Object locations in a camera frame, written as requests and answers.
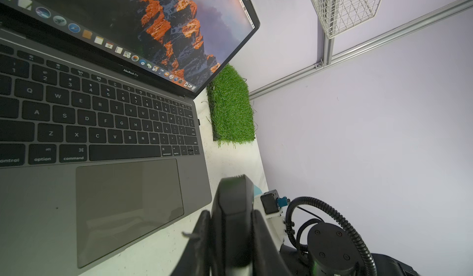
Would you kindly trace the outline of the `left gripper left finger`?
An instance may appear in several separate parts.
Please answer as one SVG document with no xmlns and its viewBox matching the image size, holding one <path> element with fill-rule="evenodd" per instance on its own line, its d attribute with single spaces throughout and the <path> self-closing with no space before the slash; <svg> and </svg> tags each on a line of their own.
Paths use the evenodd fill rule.
<svg viewBox="0 0 473 276">
<path fill-rule="evenodd" d="M 192 233 L 184 234 L 188 238 L 184 252 L 172 271 L 172 276 L 209 276 L 210 275 L 210 233 L 211 214 L 204 210 L 195 224 Z"/>
</svg>

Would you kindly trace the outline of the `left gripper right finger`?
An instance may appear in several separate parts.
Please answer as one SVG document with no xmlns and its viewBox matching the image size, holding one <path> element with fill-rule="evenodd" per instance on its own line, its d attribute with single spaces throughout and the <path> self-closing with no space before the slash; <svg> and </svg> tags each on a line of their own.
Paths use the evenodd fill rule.
<svg viewBox="0 0 473 276">
<path fill-rule="evenodd" d="M 280 256 L 260 211 L 252 211 L 252 223 L 253 275 L 291 276 L 292 273 Z"/>
</svg>

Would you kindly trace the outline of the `black wireless mouse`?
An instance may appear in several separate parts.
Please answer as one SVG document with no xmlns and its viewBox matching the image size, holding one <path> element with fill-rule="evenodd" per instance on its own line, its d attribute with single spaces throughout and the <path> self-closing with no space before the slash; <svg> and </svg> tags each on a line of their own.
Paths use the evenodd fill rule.
<svg viewBox="0 0 473 276">
<path fill-rule="evenodd" d="M 211 272 L 250 275 L 253 263 L 254 185 L 246 175 L 220 180 L 211 211 Z"/>
</svg>

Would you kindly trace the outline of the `grey laptop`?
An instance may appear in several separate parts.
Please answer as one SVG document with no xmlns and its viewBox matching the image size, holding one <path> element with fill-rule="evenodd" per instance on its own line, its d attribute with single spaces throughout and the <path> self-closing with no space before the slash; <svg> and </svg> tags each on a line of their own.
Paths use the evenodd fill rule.
<svg viewBox="0 0 473 276">
<path fill-rule="evenodd" d="M 251 0 L 1 0 L 1 274 L 78 276 L 212 201 L 194 100 Z"/>
</svg>

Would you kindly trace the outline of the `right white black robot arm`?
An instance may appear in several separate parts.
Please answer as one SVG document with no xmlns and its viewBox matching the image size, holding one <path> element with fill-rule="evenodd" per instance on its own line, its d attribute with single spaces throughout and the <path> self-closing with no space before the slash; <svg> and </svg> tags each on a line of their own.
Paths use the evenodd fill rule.
<svg viewBox="0 0 473 276">
<path fill-rule="evenodd" d="M 335 220 L 325 222 L 315 215 L 294 229 L 292 215 L 302 206 L 319 209 Z M 371 253 L 361 235 L 335 208 L 313 197 L 298 197 L 292 202 L 277 199 L 287 207 L 285 234 L 291 247 L 283 245 L 280 255 L 294 276 L 417 276 L 413 267 L 390 256 Z"/>
</svg>

